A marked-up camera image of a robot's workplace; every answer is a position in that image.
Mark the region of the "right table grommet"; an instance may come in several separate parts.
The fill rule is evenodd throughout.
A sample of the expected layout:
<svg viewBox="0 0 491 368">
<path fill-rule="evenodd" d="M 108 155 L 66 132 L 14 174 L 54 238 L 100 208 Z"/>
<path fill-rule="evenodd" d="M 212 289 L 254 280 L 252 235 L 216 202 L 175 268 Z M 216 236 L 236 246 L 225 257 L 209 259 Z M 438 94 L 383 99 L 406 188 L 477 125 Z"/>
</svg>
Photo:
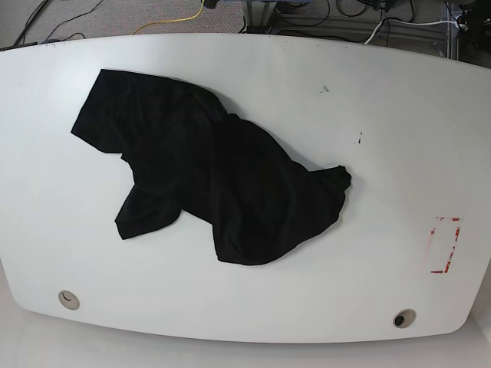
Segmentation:
<svg viewBox="0 0 491 368">
<path fill-rule="evenodd" d="M 402 310 L 394 316 L 393 325 L 398 329 L 407 328 L 415 321 L 416 317 L 417 314 L 414 310 Z"/>
</svg>

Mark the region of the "table grommet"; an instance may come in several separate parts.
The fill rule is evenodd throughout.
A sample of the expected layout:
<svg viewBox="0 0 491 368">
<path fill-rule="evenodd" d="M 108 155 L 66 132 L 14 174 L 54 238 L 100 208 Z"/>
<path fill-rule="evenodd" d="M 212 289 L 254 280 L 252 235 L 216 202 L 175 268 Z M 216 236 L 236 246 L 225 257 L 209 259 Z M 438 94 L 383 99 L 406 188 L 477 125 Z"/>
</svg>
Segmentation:
<svg viewBox="0 0 491 368">
<path fill-rule="evenodd" d="M 415 321 L 416 317 L 417 314 L 414 310 L 402 310 L 394 316 L 393 325 L 398 329 L 407 328 Z"/>
<path fill-rule="evenodd" d="M 75 311 L 80 307 L 80 301 L 77 296 L 70 291 L 60 291 L 58 293 L 60 303 L 70 311 Z"/>
</svg>

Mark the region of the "red tape rectangle marking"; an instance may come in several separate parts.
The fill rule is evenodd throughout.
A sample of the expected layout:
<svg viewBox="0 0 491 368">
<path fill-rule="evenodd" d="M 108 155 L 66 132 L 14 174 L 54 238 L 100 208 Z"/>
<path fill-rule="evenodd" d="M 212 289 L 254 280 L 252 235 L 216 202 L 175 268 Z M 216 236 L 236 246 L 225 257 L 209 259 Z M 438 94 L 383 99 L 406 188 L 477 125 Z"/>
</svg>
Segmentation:
<svg viewBox="0 0 491 368">
<path fill-rule="evenodd" d="M 430 232 L 427 269 L 431 274 L 449 272 L 460 236 L 460 218 L 437 217 Z"/>
</svg>

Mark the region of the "left table grommet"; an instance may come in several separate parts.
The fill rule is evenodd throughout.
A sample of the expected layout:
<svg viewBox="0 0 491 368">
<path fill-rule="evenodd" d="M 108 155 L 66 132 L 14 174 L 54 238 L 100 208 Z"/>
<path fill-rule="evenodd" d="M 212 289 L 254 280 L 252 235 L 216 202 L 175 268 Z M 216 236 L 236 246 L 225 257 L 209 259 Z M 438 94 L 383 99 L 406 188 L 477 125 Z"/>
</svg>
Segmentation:
<svg viewBox="0 0 491 368">
<path fill-rule="evenodd" d="M 60 291 L 58 293 L 60 303 L 70 311 L 75 311 L 80 307 L 80 301 L 77 296 L 70 291 Z"/>
</svg>

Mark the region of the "black t-shirt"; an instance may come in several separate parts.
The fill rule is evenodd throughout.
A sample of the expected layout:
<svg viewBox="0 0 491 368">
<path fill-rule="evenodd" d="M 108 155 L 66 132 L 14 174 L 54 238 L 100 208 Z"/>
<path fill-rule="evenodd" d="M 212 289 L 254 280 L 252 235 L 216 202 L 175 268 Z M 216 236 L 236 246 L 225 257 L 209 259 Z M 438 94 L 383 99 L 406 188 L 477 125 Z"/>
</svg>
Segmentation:
<svg viewBox="0 0 491 368">
<path fill-rule="evenodd" d="M 212 226 L 225 263 L 265 265 L 320 235 L 351 184 L 345 167 L 306 169 L 212 92 L 166 77 L 102 70 L 71 132 L 132 170 L 115 219 L 122 239 L 188 212 Z"/>
</svg>

